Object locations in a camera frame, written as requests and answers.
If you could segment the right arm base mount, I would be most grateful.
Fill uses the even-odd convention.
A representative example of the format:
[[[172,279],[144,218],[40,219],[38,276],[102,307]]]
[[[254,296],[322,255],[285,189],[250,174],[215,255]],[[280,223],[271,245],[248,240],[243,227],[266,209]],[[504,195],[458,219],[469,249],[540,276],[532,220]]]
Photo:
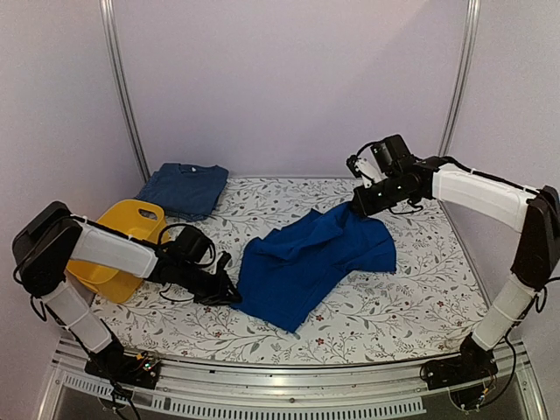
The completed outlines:
[[[457,408],[470,411],[483,405],[497,373],[493,351],[480,347],[470,333],[461,343],[458,355],[425,362],[420,369],[420,378],[429,390],[476,382],[471,387],[450,393],[451,402]]]

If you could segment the yellow laundry basket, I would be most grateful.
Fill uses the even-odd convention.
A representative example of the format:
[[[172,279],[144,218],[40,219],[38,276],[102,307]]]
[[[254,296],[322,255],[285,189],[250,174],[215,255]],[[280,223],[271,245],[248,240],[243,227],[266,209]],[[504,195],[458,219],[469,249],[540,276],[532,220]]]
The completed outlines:
[[[156,244],[166,227],[157,205],[126,199],[114,204],[98,221],[83,224],[80,239],[66,268],[79,281],[113,303],[124,303],[155,269]]]

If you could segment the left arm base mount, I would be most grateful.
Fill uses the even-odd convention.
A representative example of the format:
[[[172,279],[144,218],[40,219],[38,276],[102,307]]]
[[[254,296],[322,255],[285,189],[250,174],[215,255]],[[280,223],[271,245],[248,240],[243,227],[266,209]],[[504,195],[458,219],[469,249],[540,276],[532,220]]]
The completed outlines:
[[[121,342],[113,338],[99,353],[90,353],[85,372],[119,384],[155,389],[160,374],[160,359],[148,352],[125,353]]]

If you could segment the teal blue t-shirt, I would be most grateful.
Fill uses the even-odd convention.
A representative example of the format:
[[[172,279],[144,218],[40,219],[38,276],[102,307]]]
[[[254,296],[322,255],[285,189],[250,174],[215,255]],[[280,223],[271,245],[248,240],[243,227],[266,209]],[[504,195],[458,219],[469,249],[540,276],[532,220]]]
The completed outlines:
[[[161,207],[167,216],[202,221],[215,209],[228,176],[229,171],[218,165],[165,163],[136,199]]]

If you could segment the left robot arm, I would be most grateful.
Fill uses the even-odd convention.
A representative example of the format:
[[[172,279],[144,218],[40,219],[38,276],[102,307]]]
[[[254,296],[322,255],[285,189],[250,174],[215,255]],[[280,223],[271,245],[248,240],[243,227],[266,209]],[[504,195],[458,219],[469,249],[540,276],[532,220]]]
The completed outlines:
[[[130,372],[123,346],[67,281],[72,275],[90,291],[124,303],[144,282],[177,285],[197,304],[239,304],[241,294],[226,272],[231,258],[218,253],[188,223],[170,238],[171,225],[155,204],[125,199],[99,220],[69,210],[61,201],[45,207],[12,242],[14,279],[68,330],[112,380]]]

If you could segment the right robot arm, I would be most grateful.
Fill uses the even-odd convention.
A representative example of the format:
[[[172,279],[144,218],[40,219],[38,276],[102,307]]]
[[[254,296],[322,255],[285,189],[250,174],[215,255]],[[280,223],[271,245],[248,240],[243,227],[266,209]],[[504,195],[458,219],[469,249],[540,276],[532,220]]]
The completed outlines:
[[[459,381],[471,381],[485,369],[486,354],[558,279],[559,191],[475,170],[449,155],[417,157],[400,135],[362,145],[346,166],[361,181],[352,199],[360,216],[387,212],[401,203],[416,211],[426,200],[461,208],[481,222],[476,231],[488,241],[483,250],[509,264],[501,270],[505,278],[496,284],[484,318],[452,363]]]

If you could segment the royal blue garment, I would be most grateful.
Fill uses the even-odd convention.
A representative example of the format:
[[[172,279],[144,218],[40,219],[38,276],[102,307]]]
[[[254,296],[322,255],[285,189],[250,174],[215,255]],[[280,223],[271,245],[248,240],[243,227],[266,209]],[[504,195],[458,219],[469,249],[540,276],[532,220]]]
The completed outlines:
[[[393,273],[396,246],[385,225],[343,202],[312,209],[294,223],[248,242],[234,309],[294,333],[333,288],[354,271]]]

